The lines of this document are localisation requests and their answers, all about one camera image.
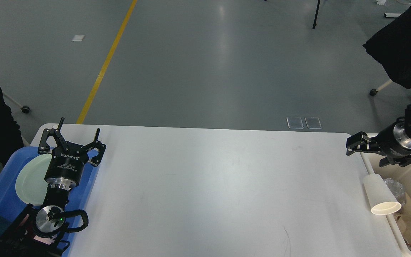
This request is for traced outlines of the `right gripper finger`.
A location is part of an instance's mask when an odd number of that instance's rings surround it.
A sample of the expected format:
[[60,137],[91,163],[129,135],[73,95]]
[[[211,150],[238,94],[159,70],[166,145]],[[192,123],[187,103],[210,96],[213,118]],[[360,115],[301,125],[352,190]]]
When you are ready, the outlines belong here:
[[367,136],[367,133],[362,131],[347,138],[346,149],[346,156],[350,156],[356,152],[383,154],[375,138],[370,138]]
[[411,154],[400,158],[386,156],[379,161],[379,167],[386,167],[388,165],[398,165],[399,167],[406,167],[411,164]]

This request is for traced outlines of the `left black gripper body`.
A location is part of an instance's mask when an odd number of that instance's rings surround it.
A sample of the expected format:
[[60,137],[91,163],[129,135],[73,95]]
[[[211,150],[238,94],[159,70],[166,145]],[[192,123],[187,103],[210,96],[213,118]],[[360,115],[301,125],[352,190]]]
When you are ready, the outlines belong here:
[[53,184],[58,179],[65,179],[71,182],[71,187],[80,185],[89,156],[83,145],[69,145],[67,149],[68,151],[57,146],[52,150],[52,159],[44,177],[48,184]]

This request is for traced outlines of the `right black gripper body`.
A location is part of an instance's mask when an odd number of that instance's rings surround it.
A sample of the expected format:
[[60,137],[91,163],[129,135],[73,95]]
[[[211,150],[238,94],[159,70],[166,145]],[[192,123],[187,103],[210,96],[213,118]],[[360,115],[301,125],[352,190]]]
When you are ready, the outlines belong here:
[[411,137],[405,122],[395,122],[375,136],[375,143],[387,157],[400,159],[411,155]]

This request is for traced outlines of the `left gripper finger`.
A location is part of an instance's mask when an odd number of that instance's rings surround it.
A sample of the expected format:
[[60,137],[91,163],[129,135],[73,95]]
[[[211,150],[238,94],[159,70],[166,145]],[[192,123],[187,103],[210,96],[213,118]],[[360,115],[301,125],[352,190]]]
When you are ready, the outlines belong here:
[[[60,119],[57,128],[52,127],[50,129],[44,129],[38,146],[38,154],[50,154],[52,156],[59,156],[61,153],[67,153],[67,142],[61,134],[61,128],[64,120],[64,117]],[[55,141],[55,148],[51,148],[51,145],[47,142],[49,138],[52,138]]]
[[91,150],[97,150],[98,154],[96,156],[92,157],[91,159],[87,159],[87,163],[90,163],[93,167],[98,167],[98,165],[101,164],[107,147],[98,139],[100,132],[101,129],[97,128],[93,141],[81,148],[81,156],[86,157],[88,156],[88,152],[90,152]]

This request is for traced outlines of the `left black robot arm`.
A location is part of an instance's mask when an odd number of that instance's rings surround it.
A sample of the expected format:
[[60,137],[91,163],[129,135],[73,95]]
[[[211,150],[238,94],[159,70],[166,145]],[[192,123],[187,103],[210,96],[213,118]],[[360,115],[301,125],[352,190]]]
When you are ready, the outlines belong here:
[[42,132],[39,147],[10,158],[0,177],[0,257],[67,255],[75,233],[87,228],[84,207],[106,150],[96,130],[81,145],[58,127]]

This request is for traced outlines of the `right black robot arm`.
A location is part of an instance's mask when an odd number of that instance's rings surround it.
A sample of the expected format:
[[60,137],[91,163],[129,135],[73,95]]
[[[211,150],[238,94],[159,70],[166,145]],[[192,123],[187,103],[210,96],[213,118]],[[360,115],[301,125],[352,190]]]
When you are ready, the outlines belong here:
[[398,165],[406,167],[411,164],[411,104],[407,105],[405,115],[370,137],[365,132],[358,132],[346,142],[346,155],[357,152],[376,153],[383,156],[380,167]]

